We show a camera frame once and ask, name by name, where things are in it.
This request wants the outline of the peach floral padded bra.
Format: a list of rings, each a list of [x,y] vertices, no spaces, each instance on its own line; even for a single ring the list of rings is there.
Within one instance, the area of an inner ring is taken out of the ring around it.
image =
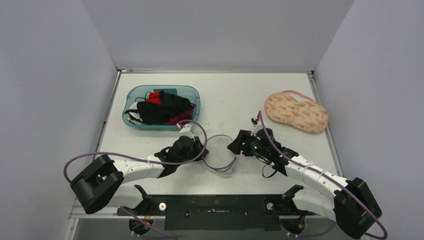
[[[274,122],[310,134],[323,132],[329,124],[329,113],[320,103],[294,90],[271,94],[264,102],[264,112]]]

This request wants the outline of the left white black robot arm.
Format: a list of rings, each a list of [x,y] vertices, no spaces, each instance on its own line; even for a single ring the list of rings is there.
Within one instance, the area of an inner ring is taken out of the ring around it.
[[[88,215],[117,206],[141,216],[149,210],[148,195],[134,181],[167,177],[181,165],[203,160],[208,153],[197,136],[181,136],[172,146],[146,158],[125,156],[113,160],[112,152],[101,152],[69,184]]]

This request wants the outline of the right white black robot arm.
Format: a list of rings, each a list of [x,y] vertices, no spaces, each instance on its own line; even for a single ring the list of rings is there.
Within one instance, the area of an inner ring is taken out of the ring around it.
[[[240,130],[227,149],[235,155],[264,160],[276,172],[303,184],[283,199],[290,215],[307,211],[327,217],[349,237],[360,239],[382,216],[382,210],[366,182],[334,175],[282,146],[269,128],[256,133]]]

